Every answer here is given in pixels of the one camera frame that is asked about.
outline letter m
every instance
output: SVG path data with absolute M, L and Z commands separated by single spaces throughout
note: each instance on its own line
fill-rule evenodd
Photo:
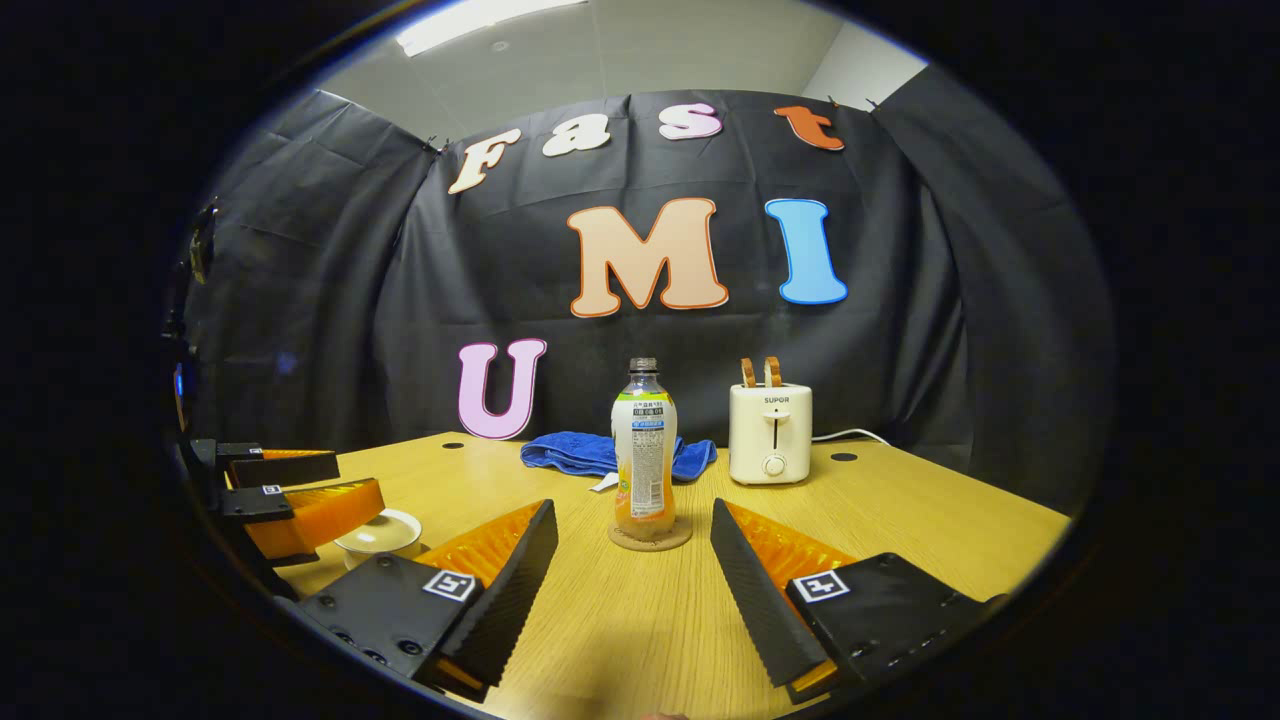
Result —
M 680 197 L 662 206 L 648 240 L 641 240 L 617 208 L 590 208 L 568 217 L 582 241 L 581 295 L 570 304 L 579 318 L 616 313 L 622 300 L 609 292 L 609 272 L 631 304 L 645 307 L 663 265 L 667 288 L 662 304 L 675 310 L 716 307 L 728 288 L 716 279 L 710 219 L 716 204 L 705 197 Z

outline ceiling light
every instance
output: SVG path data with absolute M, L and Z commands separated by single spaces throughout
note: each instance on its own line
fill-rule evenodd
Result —
M 502 20 L 562 5 L 585 4 L 585 0 L 462 0 L 413 23 L 397 35 L 396 41 L 412 58 L 442 42 Z

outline white toaster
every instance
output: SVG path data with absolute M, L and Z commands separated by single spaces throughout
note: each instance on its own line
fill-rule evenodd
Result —
M 799 483 L 809 477 L 813 389 L 731 386 L 728 477 L 742 484 Z

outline ceiling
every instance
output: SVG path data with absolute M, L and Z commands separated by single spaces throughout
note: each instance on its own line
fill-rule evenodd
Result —
M 504 20 L 415 58 L 389 36 L 320 87 L 419 137 L 438 136 L 439 145 L 548 108 L 631 92 L 803 95 L 842 24 L 796 0 L 589 0 Z M 508 45 L 495 51 L 499 41 Z

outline cable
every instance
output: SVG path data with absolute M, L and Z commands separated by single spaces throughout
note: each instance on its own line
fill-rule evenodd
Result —
M 858 434 L 863 434 L 863 436 L 867 436 L 867 437 L 876 438 L 876 439 L 883 442 L 884 445 L 888 445 L 890 447 L 893 447 L 892 445 L 890 445 L 890 442 L 887 439 L 879 437 L 878 434 L 876 434 L 876 433 L 873 433 L 870 430 L 864 430 L 861 428 L 850 428 L 847 430 L 840 430 L 838 433 L 831 433 L 829 436 L 815 437 L 815 438 L 813 438 L 813 442 L 818 442 L 818 441 L 823 441 L 823 439 L 835 439 L 835 438 L 837 438 L 840 436 L 847 436 L 847 434 L 852 434 L 852 433 L 858 433 Z

